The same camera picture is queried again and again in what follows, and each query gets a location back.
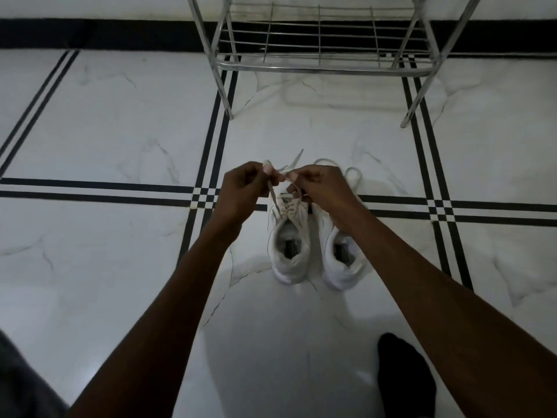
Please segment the white wall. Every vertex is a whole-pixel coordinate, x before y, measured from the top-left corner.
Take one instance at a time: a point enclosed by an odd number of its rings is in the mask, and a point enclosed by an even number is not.
[[[270,0],[237,0],[269,2]],[[274,0],[322,6],[407,6],[410,0]],[[428,0],[429,17],[456,19],[468,0]],[[221,0],[198,0],[205,20],[218,18]],[[2,18],[191,20],[187,0],[0,0]],[[474,19],[554,19],[557,0],[482,0]]]

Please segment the marble tile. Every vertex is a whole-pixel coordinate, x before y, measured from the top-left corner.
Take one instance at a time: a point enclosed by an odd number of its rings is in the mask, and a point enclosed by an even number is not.
[[[424,196],[400,78],[240,72],[220,169],[319,158],[358,167],[358,193]]]
[[[25,109],[58,62],[59,49],[0,51],[0,145],[8,138]]]
[[[72,403],[176,266],[188,210],[0,199],[0,328]]]
[[[215,95],[203,54],[83,51],[5,176],[193,186]]]
[[[474,292],[557,353],[557,228],[459,223]]]
[[[557,203],[553,61],[449,59],[426,99],[451,199]]]
[[[400,309],[371,269],[351,290],[328,289],[312,221],[309,280],[280,284],[266,253],[267,219],[265,212],[248,219],[219,269],[175,414],[384,416],[378,338],[392,331],[423,353]],[[438,266],[429,222],[385,223]],[[433,372],[440,387],[437,416],[462,416]]]

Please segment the shoe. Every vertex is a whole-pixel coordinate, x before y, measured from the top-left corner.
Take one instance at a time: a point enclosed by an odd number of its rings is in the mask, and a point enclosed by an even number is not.
[[[321,158],[314,164],[327,161],[338,167],[334,161]],[[349,172],[353,170],[357,177],[349,178]],[[350,188],[355,193],[361,181],[361,172],[357,168],[350,167],[346,170],[345,178]],[[319,228],[319,241],[321,243],[321,256],[323,258],[323,280],[336,290],[346,290],[353,287],[364,269],[367,259],[356,242],[346,233],[341,232],[332,223],[329,213],[316,203],[311,204],[311,209],[317,226]]]
[[[385,417],[433,418],[437,386],[424,357],[392,333],[380,337],[377,351]]]
[[[286,173],[288,169],[294,168],[300,155],[301,152],[289,167],[283,167],[278,171]],[[271,184],[269,186],[271,208],[267,253],[277,280],[291,285],[304,280],[308,273],[310,231],[308,204],[288,193],[286,189],[289,185],[290,182],[283,182],[277,187]]]

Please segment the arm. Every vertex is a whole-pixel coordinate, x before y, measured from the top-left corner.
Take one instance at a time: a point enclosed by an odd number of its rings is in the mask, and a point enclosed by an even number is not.
[[[557,416],[552,352],[375,218],[338,168],[307,166],[289,179],[356,241],[466,416]]]
[[[278,183],[279,176],[271,173]],[[170,417],[199,319],[226,249],[268,193],[261,163],[225,175],[211,220],[157,298],[110,354],[68,417]]]

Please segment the white sneaker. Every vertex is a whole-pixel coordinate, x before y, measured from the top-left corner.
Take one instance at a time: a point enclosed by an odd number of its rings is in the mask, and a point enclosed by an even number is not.
[[[314,164],[324,160],[326,159],[319,159]],[[356,180],[348,178],[348,173],[351,170],[357,172]],[[345,178],[355,193],[361,180],[360,170],[354,167],[348,168]],[[356,242],[332,224],[332,219],[327,211],[316,203],[311,204],[311,208],[319,227],[319,241],[324,269],[323,279],[332,289],[349,289],[358,282],[367,259]]]
[[[295,167],[300,155],[301,153],[288,169]],[[308,273],[310,230],[308,204],[286,191],[289,184],[290,182],[283,182],[277,187],[269,187],[269,199],[272,203],[269,211],[267,253],[277,280],[291,285],[304,280]]]

